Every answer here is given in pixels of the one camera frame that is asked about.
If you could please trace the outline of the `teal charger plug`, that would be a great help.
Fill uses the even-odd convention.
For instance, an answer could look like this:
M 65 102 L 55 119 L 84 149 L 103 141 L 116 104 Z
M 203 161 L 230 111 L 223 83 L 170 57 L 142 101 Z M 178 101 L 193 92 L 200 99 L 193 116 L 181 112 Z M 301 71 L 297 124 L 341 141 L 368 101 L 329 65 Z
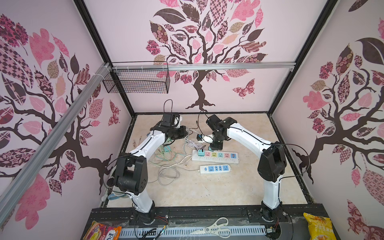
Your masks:
M 198 156 L 199 157 L 204 157 L 206 154 L 205 154 L 205 151 L 204 150 L 198 150 Z

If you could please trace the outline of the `long multicolour power strip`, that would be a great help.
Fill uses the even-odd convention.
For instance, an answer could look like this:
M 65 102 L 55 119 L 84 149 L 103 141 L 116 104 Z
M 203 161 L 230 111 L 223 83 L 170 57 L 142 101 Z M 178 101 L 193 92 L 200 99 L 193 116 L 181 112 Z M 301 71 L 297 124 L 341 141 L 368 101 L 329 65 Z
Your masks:
M 199 157 L 198 151 L 193 150 L 192 161 L 224 163 L 224 164 L 239 163 L 239 155 L 238 153 L 235 153 L 235 152 L 205 151 L 205 154 L 206 155 L 204 157 Z

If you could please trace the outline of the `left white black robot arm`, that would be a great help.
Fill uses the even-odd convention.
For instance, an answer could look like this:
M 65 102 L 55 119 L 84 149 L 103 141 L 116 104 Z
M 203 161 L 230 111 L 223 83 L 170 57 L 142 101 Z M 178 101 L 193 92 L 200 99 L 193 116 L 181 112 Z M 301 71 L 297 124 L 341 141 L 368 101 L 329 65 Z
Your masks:
M 111 191 L 118 197 L 128 196 L 133 202 L 136 216 L 145 225 L 155 221 L 155 202 L 150 198 L 146 186 L 148 160 L 167 140 L 179 140 L 187 136 L 186 126 L 177 113 L 163 113 L 162 119 L 150 129 L 147 138 L 134 150 L 122 153 L 112 172 Z

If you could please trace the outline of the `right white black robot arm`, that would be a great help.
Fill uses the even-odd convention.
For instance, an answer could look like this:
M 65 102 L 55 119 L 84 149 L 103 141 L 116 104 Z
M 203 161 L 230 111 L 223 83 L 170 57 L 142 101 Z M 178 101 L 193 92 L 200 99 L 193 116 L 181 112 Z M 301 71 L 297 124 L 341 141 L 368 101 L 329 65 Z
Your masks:
M 281 205 L 281 179 L 287 166 L 282 144 L 257 136 L 231 117 L 221 120 L 217 115 L 212 115 L 206 123 L 213 131 L 213 141 L 210 143 L 212 150 L 222 150 L 225 141 L 235 140 L 259 158 L 257 171 L 264 181 L 261 217 L 266 222 L 274 221 Z

